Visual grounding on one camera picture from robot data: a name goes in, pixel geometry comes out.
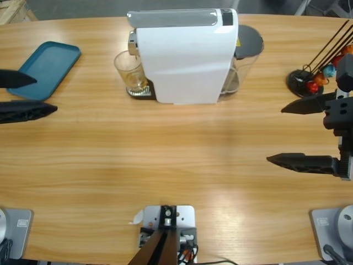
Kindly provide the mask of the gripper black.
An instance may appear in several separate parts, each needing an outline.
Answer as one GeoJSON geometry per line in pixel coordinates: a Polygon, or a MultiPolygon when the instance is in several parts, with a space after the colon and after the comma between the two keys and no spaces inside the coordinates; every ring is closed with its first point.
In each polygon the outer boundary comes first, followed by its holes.
{"type": "Polygon", "coordinates": [[[329,174],[352,181],[352,98],[337,89],[327,94],[316,94],[295,100],[282,113],[313,114],[325,110],[324,127],[338,138],[340,158],[308,156],[303,153],[280,153],[266,159],[283,168],[301,173],[329,174]]]}

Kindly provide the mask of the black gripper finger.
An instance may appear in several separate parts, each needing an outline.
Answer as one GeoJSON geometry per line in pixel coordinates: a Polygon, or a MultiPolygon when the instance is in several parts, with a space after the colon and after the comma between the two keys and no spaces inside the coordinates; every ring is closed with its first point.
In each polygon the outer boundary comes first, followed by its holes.
{"type": "Polygon", "coordinates": [[[57,110],[57,106],[40,101],[13,100],[1,102],[1,124],[37,120],[57,110]]]}
{"type": "Polygon", "coordinates": [[[20,88],[36,82],[37,80],[35,78],[22,72],[15,70],[0,70],[1,88],[20,88]]]}

